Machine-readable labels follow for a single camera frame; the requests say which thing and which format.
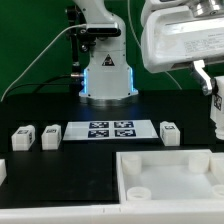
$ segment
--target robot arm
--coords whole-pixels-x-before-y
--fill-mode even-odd
[[[104,0],[73,0],[83,13],[86,29],[77,37],[80,50],[90,54],[84,69],[81,102],[97,106],[120,105],[138,94],[133,88],[133,72],[126,62],[126,27],[124,21],[109,12]]]
[[[219,0],[146,0],[141,38],[151,73],[190,68],[205,95],[213,94],[211,119],[224,140],[224,77],[211,79],[205,64],[224,62],[224,10]]]

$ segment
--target green wall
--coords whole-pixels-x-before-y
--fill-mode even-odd
[[[50,41],[68,26],[64,10],[72,4],[72,0],[1,0],[0,95]],[[140,16],[143,4],[144,0],[131,0],[132,19],[139,39],[142,32]],[[164,73],[152,75],[143,68],[141,52],[128,24],[127,1],[108,0],[106,6],[122,17],[127,24],[127,61],[135,70],[136,87],[140,90],[177,89]],[[88,55],[82,56],[81,60],[84,67],[88,63]],[[215,74],[221,68],[222,66],[216,66],[209,69],[212,74]],[[51,77],[70,73],[70,69],[70,43],[63,36],[18,84],[41,83]],[[188,70],[173,71],[171,74],[183,89],[199,88],[190,77]],[[33,89],[34,87],[23,88],[14,93],[32,92]],[[68,91],[68,89],[46,87],[43,91]]]

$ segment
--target small white block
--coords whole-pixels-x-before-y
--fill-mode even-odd
[[[61,142],[61,126],[47,126],[41,136],[43,150],[58,149]]]
[[[0,185],[6,178],[6,168],[5,168],[5,160],[1,159],[0,160]]]
[[[173,122],[160,123],[160,137],[165,146],[180,145],[180,131]]]
[[[34,126],[20,127],[12,136],[13,151],[28,151],[34,141]]]

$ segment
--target white plastic tray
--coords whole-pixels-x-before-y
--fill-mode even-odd
[[[200,150],[209,154],[208,172],[197,174],[188,168],[189,156],[197,151],[151,151],[117,153],[117,176],[121,204],[136,203],[127,200],[127,191],[133,187],[144,187],[151,191],[151,200],[146,203],[193,203],[212,198],[212,187],[223,184],[224,160],[222,154],[212,154],[210,150]],[[122,169],[122,156],[139,155],[142,158],[142,172],[126,175]],[[223,162],[223,170],[218,163]]]

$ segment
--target black table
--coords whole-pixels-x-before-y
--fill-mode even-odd
[[[0,159],[7,178],[0,187],[0,209],[119,203],[116,152],[147,150],[224,150],[215,138],[210,97],[201,91],[141,92],[135,104],[114,108],[83,105],[66,93],[21,94],[0,104]],[[71,141],[57,151],[42,151],[41,134],[68,121],[151,119],[157,133],[162,121],[175,122],[181,146],[164,147],[160,140]],[[11,135],[34,125],[36,141],[28,152],[13,152]]]

